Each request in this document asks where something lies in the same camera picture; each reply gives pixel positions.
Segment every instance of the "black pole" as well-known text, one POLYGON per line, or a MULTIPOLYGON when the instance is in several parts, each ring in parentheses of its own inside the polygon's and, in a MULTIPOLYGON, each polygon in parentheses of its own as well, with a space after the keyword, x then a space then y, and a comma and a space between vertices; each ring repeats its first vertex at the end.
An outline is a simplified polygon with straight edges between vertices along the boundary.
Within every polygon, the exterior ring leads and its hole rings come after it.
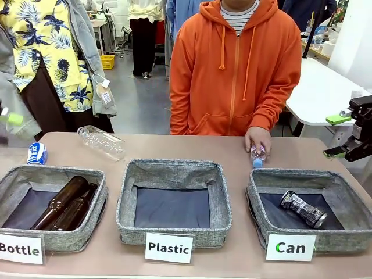
POLYGON ((312 44, 315 29, 321 23, 320 20, 323 17, 323 13, 324 13, 325 9, 326 9, 326 0, 321 0, 320 9, 315 15, 313 28, 310 32, 309 38, 307 39, 307 44, 306 44, 305 50, 303 51, 302 58, 307 58, 307 53, 309 52, 310 45, 312 44))

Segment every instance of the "gray jacket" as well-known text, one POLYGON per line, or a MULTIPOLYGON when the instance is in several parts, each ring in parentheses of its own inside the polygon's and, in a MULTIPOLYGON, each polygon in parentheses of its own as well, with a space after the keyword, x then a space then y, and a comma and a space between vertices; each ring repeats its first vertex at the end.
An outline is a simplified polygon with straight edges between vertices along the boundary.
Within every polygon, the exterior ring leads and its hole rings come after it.
MULTIPOLYGON (((81 4, 80 0, 64 0, 64 2, 67 4, 70 12, 70 31, 75 42, 79 45, 84 54, 90 70, 90 75, 92 76, 96 73, 104 77, 105 74, 103 72, 101 58, 96 48, 93 27, 83 4, 81 4)), ((41 129, 21 100, 16 86, 12 83, 14 73, 15 65, 12 43, 6 31, 0 25, 0 100, 3 106, 8 107, 11 112, 18 113, 24 117, 21 126, 7 124, 6 129, 20 138, 29 139, 37 135, 41 129)), ((102 82, 99 78, 96 78, 96 76, 95 79, 98 82, 102 82)), ((104 102, 97 95, 97 83, 94 80, 92 80, 92 82, 94 90, 93 114, 105 114, 110 117, 115 116, 116 106, 113 105, 106 109, 104 102)))

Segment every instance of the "black pants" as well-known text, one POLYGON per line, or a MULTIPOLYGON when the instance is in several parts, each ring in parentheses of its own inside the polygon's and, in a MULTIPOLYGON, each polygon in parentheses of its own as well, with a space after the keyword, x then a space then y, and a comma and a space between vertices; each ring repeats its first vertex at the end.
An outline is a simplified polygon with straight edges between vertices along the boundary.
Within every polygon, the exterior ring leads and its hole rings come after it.
POLYGON ((131 19, 130 28, 133 36, 133 75, 142 76, 151 73, 155 60, 155 36, 157 21, 148 19, 131 19))
POLYGON ((42 133, 38 134, 37 140, 47 132, 76 132, 85 125, 114 132, 106 115, 95 117, 92 109, 85 112, 65 111, 42 58, 35 78, 22 90, 21 98, 41 128, 42 133))

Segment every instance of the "bin containing brown bottles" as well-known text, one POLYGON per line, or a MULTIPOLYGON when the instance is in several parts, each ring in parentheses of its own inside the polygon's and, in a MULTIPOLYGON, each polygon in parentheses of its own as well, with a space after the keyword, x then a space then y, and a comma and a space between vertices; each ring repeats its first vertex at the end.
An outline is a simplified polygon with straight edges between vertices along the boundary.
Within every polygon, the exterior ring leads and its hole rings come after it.
POLYGON ((79 252, 100 222, 107 197, 102 171, 15 167, 0 181, 0 234, 42 234, 46 251, 79 252))

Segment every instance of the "yellow floral shirt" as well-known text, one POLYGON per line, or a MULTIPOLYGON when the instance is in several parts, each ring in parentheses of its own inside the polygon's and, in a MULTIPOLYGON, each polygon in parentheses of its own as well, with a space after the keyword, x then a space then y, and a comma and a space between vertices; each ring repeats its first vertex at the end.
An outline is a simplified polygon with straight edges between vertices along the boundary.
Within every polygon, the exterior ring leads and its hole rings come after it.
POLYGON ((92 106, 88 67, 71 35, 63 0, 0 0, 0 24, 13 44, 13 83, 19 91, 34 79, 42 57, 66 111, 92 106))

